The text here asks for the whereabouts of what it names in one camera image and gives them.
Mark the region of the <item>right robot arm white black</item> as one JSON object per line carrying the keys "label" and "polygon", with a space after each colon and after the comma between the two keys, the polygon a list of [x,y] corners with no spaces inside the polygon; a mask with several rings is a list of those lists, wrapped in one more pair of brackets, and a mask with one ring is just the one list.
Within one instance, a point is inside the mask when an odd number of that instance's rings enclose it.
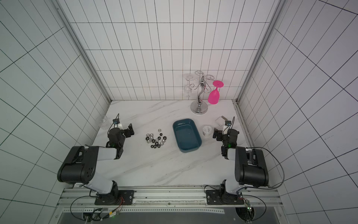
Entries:
{"label": "right robot arm white black", "polygon": [[241,191],[247,187],[268,187],[269,174],[263,151],[237,145],[239,131],[226,128],[224,131],[214,129],[213,138],[223,143],[222,156],[235,162],[234,175],[231,180],[224,180],[218,189],[206,190],[209,205],[243,205],[246,200]]}

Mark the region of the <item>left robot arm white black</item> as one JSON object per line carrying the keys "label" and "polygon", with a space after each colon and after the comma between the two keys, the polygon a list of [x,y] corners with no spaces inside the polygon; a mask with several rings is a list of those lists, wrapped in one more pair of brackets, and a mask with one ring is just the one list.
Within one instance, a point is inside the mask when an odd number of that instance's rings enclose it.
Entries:
{"label": "left robot arm white black", "polygon": [[134,135],[132,124],[127,129],[114,127],[108,131],[105,147],[73,146],[62,163],[57,179],[67,184],[80,183],[97,193],[95,205],[131,205],[134,190],[120,190],[115,181],[96,171],[98,161],[118,160],[126,138]]}

